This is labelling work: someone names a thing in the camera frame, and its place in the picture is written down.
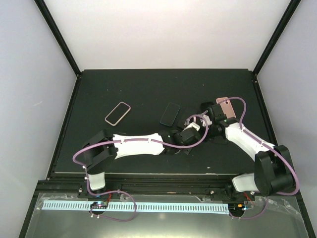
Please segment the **pink phone case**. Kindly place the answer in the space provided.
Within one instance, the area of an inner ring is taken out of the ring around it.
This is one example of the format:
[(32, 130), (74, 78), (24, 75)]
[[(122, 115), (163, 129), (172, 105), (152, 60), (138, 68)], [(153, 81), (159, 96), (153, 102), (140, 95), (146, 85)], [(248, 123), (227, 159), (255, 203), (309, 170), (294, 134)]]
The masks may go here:
[(221, 106), (221, 109), (227, 118), (236, 117), (236, 114), (228, 97), (217, 98), (216, 103)]

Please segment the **bare black phone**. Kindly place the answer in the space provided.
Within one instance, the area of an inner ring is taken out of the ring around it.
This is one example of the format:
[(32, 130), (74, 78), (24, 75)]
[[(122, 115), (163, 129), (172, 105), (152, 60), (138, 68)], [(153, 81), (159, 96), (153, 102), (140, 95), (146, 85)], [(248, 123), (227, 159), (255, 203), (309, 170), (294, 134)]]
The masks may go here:
[(192, 115), (195, 115), (197, 112), (197, 109), (186, 107), (185, 110), (181, 113), (181, 116), (177, 122), (177, 127), (183, 130), (185, 128), (186, 119)]

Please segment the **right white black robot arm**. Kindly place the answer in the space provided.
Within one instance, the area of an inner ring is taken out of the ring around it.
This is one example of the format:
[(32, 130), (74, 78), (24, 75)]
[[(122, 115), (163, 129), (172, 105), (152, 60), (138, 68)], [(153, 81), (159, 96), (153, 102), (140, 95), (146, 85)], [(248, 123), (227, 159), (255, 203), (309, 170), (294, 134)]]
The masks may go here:
[(284, 145), (274, 145), (249, 131), (235, 117), (227, 117), (220, 104), (205, 103), (204, 111), (211, 121), (210, 137), (221, 136), (236, 144), (253, 161), (254, 172), (232, 179), (237, 192), (254, 191), (263, 196), (291, 196), (299, 191), (299, 179), (291, 164), (291, 154)]

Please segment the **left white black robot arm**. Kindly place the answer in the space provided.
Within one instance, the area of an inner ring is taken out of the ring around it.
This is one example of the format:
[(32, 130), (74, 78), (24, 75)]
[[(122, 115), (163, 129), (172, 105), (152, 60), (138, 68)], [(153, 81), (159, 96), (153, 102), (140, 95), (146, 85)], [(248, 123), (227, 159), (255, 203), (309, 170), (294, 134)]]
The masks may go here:
[(87, 144), (83, 152), (89, 187), (92, 191), (105, 188), (105, 169), (114, 160), (136, 155), (174, 155), (189, 149), (200, 139), (200, 126), (192, 122), (184, 130), (161, 131), (145, 136), (108, 135), (102, 131), (99, 146)]

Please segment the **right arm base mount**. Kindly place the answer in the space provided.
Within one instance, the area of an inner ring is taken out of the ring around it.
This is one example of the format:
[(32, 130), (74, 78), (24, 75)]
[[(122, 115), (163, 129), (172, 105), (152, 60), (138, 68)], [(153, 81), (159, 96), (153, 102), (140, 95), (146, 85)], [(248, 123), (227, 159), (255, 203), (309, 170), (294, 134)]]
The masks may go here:
[(255, 201), (254, 195), (251, 195), (249, 192), (238, 192), (229, 184), (226, 184), (224, 187), (211, 187), (208, 195), (213, 200), (221, 200), (223, 202)]

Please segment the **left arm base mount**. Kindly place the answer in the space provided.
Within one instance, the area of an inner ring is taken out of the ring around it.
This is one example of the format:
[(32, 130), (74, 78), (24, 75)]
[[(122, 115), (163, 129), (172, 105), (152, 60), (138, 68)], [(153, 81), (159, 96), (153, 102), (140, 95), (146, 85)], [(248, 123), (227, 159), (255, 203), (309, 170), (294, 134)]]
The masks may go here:
[(108, 192), (108, 191), (113, 191), (113, 190), (121, 190), (120, 186), (106, 186), (105, 188), (101, 188), (101, 189), (97, 189), (97, 190), (92, 190), (91, 189), (91, 193), (96, 194), (92, 195), (88, 192), (87, 189), (87, 183), (86, 182), (82, 182), (79, 185), (78, 188), (78, 193), (77, 193), (77, 197), (78, 198), (86, 198), (86, 199), (101, 199), (101, 200), (105, 200), (109, 198), (109, 194), (104, 194), (101, 195), (102, 193)]

